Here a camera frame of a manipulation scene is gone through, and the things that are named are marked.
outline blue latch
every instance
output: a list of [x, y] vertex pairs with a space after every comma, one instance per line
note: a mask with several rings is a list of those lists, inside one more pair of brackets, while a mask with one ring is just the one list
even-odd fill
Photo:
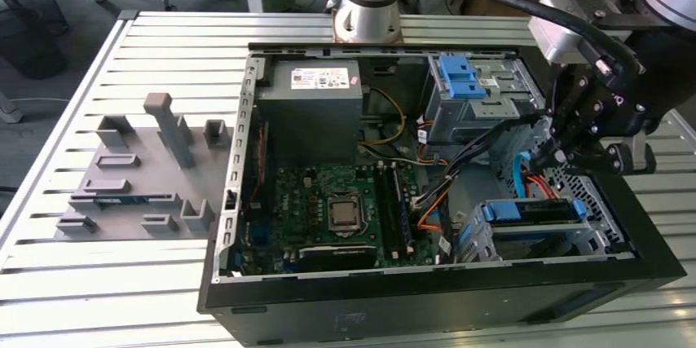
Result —
[[496, 221], [520, 220], [523, 218], [515, 201], [493, 201], [488, 205]]
[[459, 234], [459, 240], [457, 240], [457, 247], [460, 247], [464, 242], [467, 241], [467, 238], [469, 238], [471, 234], [471, 224], [461, 230], [461, 233]]
[[587, 206], [585, 206], [585, 203], [583, 203], [583, 200], [575, 199], [573, 207], [575, 207], [577, 216], [580, 216], [580, 219], [581, 220], [587, 219], [587, 216], [589, 216], [589, 211], [587, 210]]
[[493, 220], [496, 220], [495, 216], [492, 216], [492, 210], [491, 210], [491, 207], [488, 205], [484, 205], [481, 207], [483, 209], [483, 214], [487, 218], [487, 222], [492, 222]]
[[449, 87], [452, 98], [485, 98], [487, 91], [479, 86], [476, 70], [463, 56], [440, 56], [440, 72]]

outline metal workbench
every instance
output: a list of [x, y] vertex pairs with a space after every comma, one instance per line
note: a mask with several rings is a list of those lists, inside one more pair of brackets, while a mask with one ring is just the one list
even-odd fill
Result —
[[[408, 43], [533, 45], [525, 19], [404, 17]], [[189, 126], [233, 123], [248, 42], [331, 42], [325, 15], [141, 13], [119, 20], [0, 220], [0, 345], [236, 346], [196, 312], [205, 240], [56, 243], [56, 220], [100, 143], [101, 115], [153, 126], [143, 98], [173, 97]], [[352, 341], [377, 346], [696, 346], [696, 156], [671, 113], [652, 148], [659, 173], [629, 184], [689, 276], [567, 324]], [[327, 346], [343, 346], [332, 343]]]

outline green motherboard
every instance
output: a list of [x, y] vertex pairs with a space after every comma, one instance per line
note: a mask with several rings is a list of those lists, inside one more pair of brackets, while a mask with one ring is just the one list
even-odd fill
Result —
[[[395, 165], [388, 169], [391, 173], [397, 173], [399, 194], [408, 204], [417, 193], [413, 168]], [[248, 227], [251, 246], [245, 259], [251, 262], [247, 263], [247, 273], [292, 273], [296, 271], [293, 261], [299, 257], [297, 251], [320, 246], [375, 247], [372, 267], [433, 263], [428, 234], [416, 232], [413, 227], [404, 228], [400, 224], [404, 221], [396, 220], [400, 218], [392, 218], [392, 226], [381, 221], [387, 213], [395, 213], [380, 200], [384, 192], [375, 183], [377, 170], [380, 168], [372, 165], [319, 165], [277, 170], [275, 183], [267, 185], [275, 187], [271, 219], [253, 220]], [[411, 231], [412, 236], [405, 241], [408, 253], [397, 255], [387, 248], [385, 240], [391, 238], [393, 242], [393, 238], [403, 235], [403, 229]]]

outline power supply label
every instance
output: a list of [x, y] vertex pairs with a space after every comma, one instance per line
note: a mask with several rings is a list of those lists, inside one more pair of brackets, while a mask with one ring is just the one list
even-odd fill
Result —
[[348, 89], [348, 68], [295, 68], [292, 70], [293, 90]]

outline motherboard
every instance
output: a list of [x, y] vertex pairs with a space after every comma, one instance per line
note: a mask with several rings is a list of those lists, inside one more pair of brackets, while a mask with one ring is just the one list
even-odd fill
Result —
[[411, 166], [281, 168], [268, 187], [272, 214], [248, 223], [247, 274], [433, 263], [431, 239], [411, 227]]

